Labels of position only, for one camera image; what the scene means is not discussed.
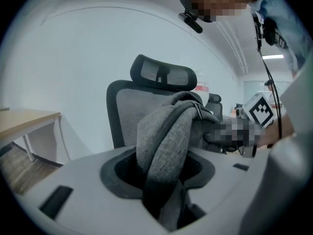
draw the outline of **backpack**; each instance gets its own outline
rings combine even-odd
[[[179,176],[188,147],[219,152],[220,147],[203,139],[209,127],[218,123],[191,92],[178,92],[138,124],[136,161],[142,202],[169,231],[177,229],[187,200]]]

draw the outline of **wooden floor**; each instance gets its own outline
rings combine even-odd
[[[11,189],[23,195],[58,168],[38,159],[31,162],[26,152],[12,146],[0,157],[0,169]]]

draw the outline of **mesh office chair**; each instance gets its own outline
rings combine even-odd
[[[213,112],[213,116],[219,121],[223,120],[223,106],[221,100],[220,95],[210,93],[209,100],[205,106],[209,111]]]
[[[168,96],[178,91],[190,91],[197,85],[196,74],[190,68],[144,55],[136,57],[130,73],[132,81],[118,80],[107,89],[114,148],[136,144],[137,125],[145,116],[158,108]]]

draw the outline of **black and white pattern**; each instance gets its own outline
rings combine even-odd
[[[249,110],[254,121],[263,127],[273,116],[269,104],[262,97],[260,100]]]

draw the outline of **fluorescent light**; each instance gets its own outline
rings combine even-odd
[[[284,58],[283,55],[269,55],[269,56],[263,56],[263,59],[275,59],[275,58]]]

